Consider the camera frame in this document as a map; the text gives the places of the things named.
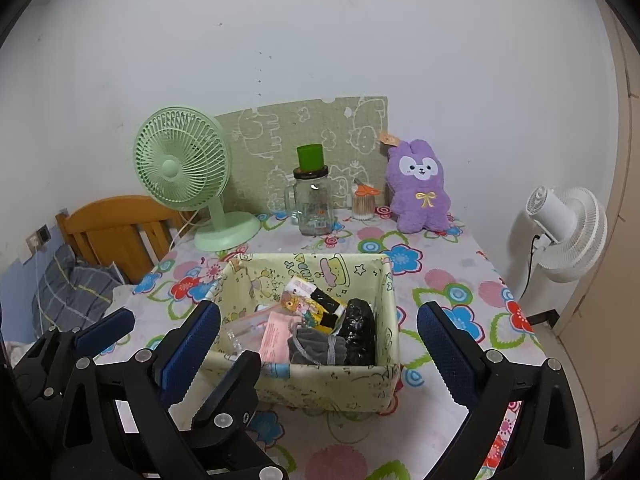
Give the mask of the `green plastic cup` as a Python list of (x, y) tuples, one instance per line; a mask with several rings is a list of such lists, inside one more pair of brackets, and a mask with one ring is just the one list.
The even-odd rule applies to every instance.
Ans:
[(296, 148), (298, 169), (301, 172), (321, 170), (324, 163), (323, 146), (321, 144), (306, 144)]

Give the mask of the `grey folded cloth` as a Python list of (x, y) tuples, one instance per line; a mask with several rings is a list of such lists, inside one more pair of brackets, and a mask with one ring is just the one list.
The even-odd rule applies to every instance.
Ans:
[(346, 342), (343, 337), (324, 334), (305, 326), (297, 326), (288, 340), (288, 360), (292, 364), (319, 366), (343, 365)]

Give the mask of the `glass mason jar mug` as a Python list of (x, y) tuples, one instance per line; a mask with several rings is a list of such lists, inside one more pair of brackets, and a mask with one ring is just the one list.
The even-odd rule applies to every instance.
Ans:
[(329, 235), (334, 226), (329, 168), (323, 166), (314, 171), (296, 168), (293, 177), (293, 183), (283, 192), (286, 213), (303, 235)]

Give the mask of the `green desk fan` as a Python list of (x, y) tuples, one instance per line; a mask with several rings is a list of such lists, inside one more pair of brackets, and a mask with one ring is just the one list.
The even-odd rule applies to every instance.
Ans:
[(230, 150), (221, 124), (198, 110), (168, 106), (152, 114), (134, 140), (134, 170), (146, 192), (162, 205), (208, 211), (209, 220), (194, 234), (194, 245), (202, 252), (242, 245), (260, 230), (254, 214), (224, 210)]

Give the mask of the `wall power socket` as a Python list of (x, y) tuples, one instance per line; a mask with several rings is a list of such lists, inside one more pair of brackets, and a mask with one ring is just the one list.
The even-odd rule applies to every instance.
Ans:
[(34, 254), (39, 252), (45, 244), (51, 239), (51, 233), (46, 224), (40, 226), (38, 230), (35, 230), (29, 237), (26, 238), (26, 244), (30, 252)]

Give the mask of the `yellow cartoon snack packet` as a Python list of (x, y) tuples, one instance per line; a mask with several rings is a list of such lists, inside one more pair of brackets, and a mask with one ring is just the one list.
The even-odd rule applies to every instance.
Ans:
[(280, 296), (280, 304), (298, 315), (306, 327), (329, 335), (341, 321), (346, 304), (302, 278), (291, 278)]

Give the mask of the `pink packet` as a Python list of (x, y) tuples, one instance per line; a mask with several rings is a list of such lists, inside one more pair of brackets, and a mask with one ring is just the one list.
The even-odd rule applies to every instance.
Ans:
[(288, 340), (298, 317), (271, 312), (266, 323), (258, 353), (262, 362), (283, 364), (288, 362)]

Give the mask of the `yellow cartoon fabric storage box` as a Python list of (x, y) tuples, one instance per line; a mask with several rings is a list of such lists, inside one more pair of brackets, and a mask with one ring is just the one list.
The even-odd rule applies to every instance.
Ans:
[(221, 326), (203, 363), (216, 384), (241, 353), (262, 360), (260, 400), (382, 412), (400, 375), (390, 258), (363, 254), (233, 257), (209, 299)]

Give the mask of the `purple bunny plush toy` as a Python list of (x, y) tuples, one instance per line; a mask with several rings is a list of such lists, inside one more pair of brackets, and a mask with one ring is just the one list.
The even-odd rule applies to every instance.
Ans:
[(450, 198), (444, 168), (424, 140), (400, 141), (388, 149), (385, 181), (397, 229), (405, 234), (449, 229)]

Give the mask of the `white standing fan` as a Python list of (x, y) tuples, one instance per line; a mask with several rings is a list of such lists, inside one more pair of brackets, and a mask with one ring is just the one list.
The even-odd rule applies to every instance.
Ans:
[(608, 218), (597, 196), (588, 188), (567, 188), (559, 193), (537, 186), (525, 204), (528, 221), (538, 230), (529, 245), (528, 289), (536, 268), (552, 282), (579, 281), (598, 262), (608, 236)]

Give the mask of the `grey plaid pillow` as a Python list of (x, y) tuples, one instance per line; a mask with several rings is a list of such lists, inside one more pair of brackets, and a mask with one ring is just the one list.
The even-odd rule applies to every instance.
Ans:
[(112, 304), (114, 289), (126, 284), (114, 262), (95, 266), (77, 257), (69, 244), (60, 246), (40, 276), (32, 298), (35, 336), (40, 337), (51, 327), (69, 332), (98, 322)]

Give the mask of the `black plastic bag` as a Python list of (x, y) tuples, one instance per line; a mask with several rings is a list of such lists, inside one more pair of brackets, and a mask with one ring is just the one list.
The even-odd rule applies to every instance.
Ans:
[(375, 366), (376, 326), (367, 301), (358, 298), (349, 300), (338, 336), (345, 341), (345, 365)]

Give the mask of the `cotton swab jar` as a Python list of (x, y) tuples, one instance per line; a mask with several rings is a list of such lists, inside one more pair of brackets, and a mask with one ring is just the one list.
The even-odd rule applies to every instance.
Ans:
[(352, 184), (352, 216), (357, 220), (370, 220), (374, 217), (376, 198), (380, 191), (359, 179)]

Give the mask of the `wooden chair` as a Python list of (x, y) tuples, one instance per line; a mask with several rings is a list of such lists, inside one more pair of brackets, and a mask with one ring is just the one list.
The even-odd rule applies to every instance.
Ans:
[(102, 198), (72, 214), (60, 212), (56, 223), (64, 242), (90, 264), (119, 270), (134, 284), (168, 255), (171, 230), (186, 226), (180, 212), (149, 196)]

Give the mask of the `floral tablecloth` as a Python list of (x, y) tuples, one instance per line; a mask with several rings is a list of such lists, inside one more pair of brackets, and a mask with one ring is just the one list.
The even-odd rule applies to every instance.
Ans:
[(346, 297), (359, 295), (358, 281), (370, 275), (356, 257), (384, 256), (392, 269), (399, 359), (397, 382), (382, 411), (345, 412), (333, 396), (289, 408), (284, 379), (262, 378), (267, 402), (248, 432), (294, 479), (421, 479), (446, 450), (466, 413), (452, 400), (416, 329), (416, 314), (427, 301), (437, 302), (482, 348), (513, 362), (544, 362), (512, 292), (457, 218), (446, 231), (404, 234), (387, 214), (358, 221), (341, 212), (334, 231), (322, 237), (300, 234), (280, 214), (259, 220), (260, 232), (230, 252), (206, 254), (188, 241), (172, 250), (127, 296), (136, 326), (100, 361), (125, 361), (141, 348), (156, 347), (218, 285), (236, 285), (243, 294), (224, 307), (225, 321), (272, 304), (283, 281), (271, 266), (247, 275), (257, 256), (282, 255), (289, 274)]

